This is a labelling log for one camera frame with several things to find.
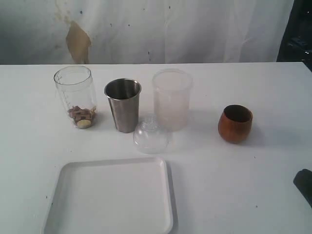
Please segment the brown wooden cup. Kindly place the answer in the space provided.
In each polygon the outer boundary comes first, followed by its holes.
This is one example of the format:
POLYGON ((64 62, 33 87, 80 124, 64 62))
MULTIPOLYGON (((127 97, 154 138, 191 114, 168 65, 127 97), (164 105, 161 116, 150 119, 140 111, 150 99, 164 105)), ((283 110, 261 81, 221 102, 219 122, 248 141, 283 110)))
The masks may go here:
POLYGON ((232 104, 225 107, 220 116, 218 133, 226 142, 239 144, 247 139, 252 122, 253 114, 248 108, 232 104))

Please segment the clear dome strainer lid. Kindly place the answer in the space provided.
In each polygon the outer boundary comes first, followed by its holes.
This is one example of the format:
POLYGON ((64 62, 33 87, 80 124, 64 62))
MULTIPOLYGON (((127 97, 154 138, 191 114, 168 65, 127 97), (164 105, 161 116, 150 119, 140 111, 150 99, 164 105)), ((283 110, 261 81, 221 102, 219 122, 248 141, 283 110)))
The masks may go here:
POLYGON ((144 116, 133 133, 137 150, 145 154, 158 154, 168 146, 169 133, 159 124, 155 115, 144 116))

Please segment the stainless steel cup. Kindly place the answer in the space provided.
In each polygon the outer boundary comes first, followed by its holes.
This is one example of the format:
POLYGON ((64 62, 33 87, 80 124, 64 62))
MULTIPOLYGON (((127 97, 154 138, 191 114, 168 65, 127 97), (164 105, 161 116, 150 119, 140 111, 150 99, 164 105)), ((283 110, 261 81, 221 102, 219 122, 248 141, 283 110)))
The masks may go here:
POLYGON ((122 133, 131 133, 138 124, 139 95, 141 85, 133 79, 119 78, 104 88, 115 127, 122 133))

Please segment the clear plastic shaker cup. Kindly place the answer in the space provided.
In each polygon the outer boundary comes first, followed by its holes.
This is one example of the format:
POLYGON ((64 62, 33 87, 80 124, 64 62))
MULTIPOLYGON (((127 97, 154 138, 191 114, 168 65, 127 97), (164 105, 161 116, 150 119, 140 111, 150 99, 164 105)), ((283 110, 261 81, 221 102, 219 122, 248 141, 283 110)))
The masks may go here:
POLYGON ((89 68, 82 65, 67 66, 54 74, 54 82, 67 116, 67 110, 73 106, 82 109, 97 107, 93 77, 89 68))

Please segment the translucent plastic container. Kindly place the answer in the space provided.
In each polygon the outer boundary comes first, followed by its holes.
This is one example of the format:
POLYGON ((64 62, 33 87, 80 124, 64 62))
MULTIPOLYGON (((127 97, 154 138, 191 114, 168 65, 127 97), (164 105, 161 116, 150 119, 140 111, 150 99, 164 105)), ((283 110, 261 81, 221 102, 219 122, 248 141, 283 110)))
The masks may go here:
POLYGON ((152 79, 154 114, 170 132, 187 125, 193 78, 179 69, 164 69, 152 79))

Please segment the white square tray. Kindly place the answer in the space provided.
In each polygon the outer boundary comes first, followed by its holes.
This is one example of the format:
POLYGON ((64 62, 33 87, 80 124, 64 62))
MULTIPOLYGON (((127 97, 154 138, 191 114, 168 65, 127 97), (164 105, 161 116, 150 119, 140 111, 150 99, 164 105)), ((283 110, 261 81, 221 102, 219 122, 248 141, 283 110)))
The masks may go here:
POLYGON ((168 234, 174 225, 160 157, 70 162, 60 170, 43 234, 168 234))

